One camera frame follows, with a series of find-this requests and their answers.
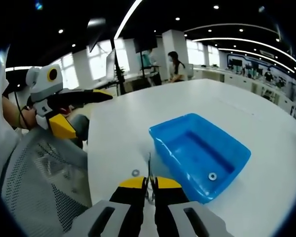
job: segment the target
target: human hand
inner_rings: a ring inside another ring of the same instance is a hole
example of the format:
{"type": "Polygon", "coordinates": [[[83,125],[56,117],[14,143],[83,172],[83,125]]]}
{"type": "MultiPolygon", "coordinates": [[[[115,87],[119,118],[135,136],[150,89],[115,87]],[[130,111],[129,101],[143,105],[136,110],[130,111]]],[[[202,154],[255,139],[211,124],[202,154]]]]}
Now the human hand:
{"type": "Polygon", "coordinates": [[[72,113],[72,109],[68,106],[66,109],[60,108],[60,113],[66,118],[72,113]]]}
{"type": "Polygon", "coordinates": [[[22,110],[22,115],[20,115],[20,125],[22,128],[26,128],[28,130],[31,130],[37,125],[36,121],[36,111],[34,109],[31,110],[22,110]]]}

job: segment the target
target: blue plastic tub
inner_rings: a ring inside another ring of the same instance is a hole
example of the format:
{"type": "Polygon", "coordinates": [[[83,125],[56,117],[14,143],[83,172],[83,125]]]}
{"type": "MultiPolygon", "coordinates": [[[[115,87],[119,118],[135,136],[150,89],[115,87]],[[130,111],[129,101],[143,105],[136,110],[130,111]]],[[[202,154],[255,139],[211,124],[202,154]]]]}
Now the blue plastic tub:
{"type": "Polygon", "coordinates": [[[190,201],[207,203],[216,198],[251,155],[248,148],[197,114],[163,122],[149,132],[190,201]]]}

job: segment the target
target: white table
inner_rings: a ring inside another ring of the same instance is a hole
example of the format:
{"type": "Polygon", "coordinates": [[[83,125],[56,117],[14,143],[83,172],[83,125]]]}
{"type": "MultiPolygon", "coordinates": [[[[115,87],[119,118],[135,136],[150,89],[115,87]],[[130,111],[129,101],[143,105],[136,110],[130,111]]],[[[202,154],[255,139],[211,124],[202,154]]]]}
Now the white table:
{"type": "MultiPolygon", "coordinates": [[[[240,174],[207,206],[235,237],[272,236],[296,201],[296,120],[264,98],[208,79],[151,87],[95,106],[88,147],[92,203],[109,199],[134,169],[147,175],[147,153],[154,153],[148,129],[187,113],[203,116],[252,152],[240,174]]],[[[154,172],[169,176],[157,160],[154,172]]],[[[149,227],[153,208],[147,212],[141,236],[157,236],[149,227]]]]}
{"type": "Polygon", "coordinates": [[[291,113],[292,106],[294,102],[291,101],[286,94],[280,90],[278,87],[271,85],[269,83],[265,83],[259,79],[250,79],[238,74],[235,74],[232,71],[221,70],[215,68],[194,68],[194,78],[208,78],[217,81],[224,80],[225,83],[237,86],[247,91],[252,91],[253,85],[256,86],[256,91],[254,92],[257,95],[262,95],[262,89],[267,89],[275,93],[279,100],[277,105],[285,110],[288,114],[291,113]]]}
{"type": "MultiPolygon", "coordinates": [[[[148,78],[150,76],[150,72],[148,72],[147,70],[145,70],[145,76],[148,78]]],[[[124,76],[125,82],[131,82],[134,80],[137,80],[138,77],[142,77],[143,73],[142,72],[138,72],[138,73],[130,73],[124,76]]],[[[88,86],[87,89],[96,89],[99,88],[109,82],[114,82],[114,81],[118,81],[117,78],[115,78],[114,80],[107,80],[106,77],[100,78],[99,80],[96,80],[96,82],[94,84],[92,84],[91,86],[88,86]]]]}

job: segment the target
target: window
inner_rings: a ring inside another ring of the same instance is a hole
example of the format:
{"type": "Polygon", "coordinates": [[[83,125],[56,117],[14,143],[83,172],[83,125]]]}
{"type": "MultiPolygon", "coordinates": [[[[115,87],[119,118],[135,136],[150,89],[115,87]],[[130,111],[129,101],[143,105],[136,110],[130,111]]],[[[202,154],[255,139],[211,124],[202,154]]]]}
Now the window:
{"type": "Polygon", "coordinates": [[[87,54],[93,80],[105,77],[107,56],[111,51],[112,46],[109,40],[97,43],[91,53],[89,47],[87,47],[87,54]]]}
{"type": "Polygon", "coordinates": [[[123,39],[114,40],[115,48],[116,48],[116,56],[118,60],[118,65],[120,68],[123,68],[125,72],[129,71],[128,58],[125,48],[125,43],[123,39]]]}
{"type": "Polygon", "coordinates": [[[220,66],[219,51],[217,48],[210,45],[208,46],[208,58],[209,65],[216,64],[218,67],[220,66]]]}
{"type": "Polygon", "coordinates": [[[188,63],[194,64],[194,65],[204,65],[205,58],[204,58],[203,44],[200,42],[193,42],[191,40],[186,40],[186,46],[187,46],[188,63]]]}
{"type": "Polygon", "coordinates": [[[63,76],[64,88],[75,89],[79,86],[78,78],[74,68],[74,58],[71,53],[51,64],[58,64],[60,66],[61,74],[63,76]]]}
{"type": "MultiPolygon", "coordinates": [[[[124,40],[116,39],[114,41],[114,44],[119,66],[121,68],[123,67],[125,72],[128,72],[129,64],[124,40]]],[[[99,42],[97,43],[97,45],[94,46],[91,53],[89,51],[89,48],[87,48],[87,54],[93,80],[98,80],[105,77],[107,63],[106,58],[108,54],[112,51],[111,42],[109,40],[99,42]]]]}

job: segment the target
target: metal washer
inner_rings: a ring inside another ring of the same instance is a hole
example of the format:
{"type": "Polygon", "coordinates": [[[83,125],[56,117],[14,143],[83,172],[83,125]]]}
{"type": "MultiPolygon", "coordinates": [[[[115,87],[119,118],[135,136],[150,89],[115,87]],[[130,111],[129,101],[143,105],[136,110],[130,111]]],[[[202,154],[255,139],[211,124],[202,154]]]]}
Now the metal washer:
{"type": "Polygon", "coordinates": [[[208,175],[209,180],[215,181],[217,179],[217,174],[216,173],[209,173],[208,175]]]}
{"type": "Polygon", "coordinates": [[[139,170],[134,169],[133,172],[132,172],[132,175],[133,175],[133,177],[137,177],[137,176],[139,176],[139,175],[140,175],[139,170]]]}

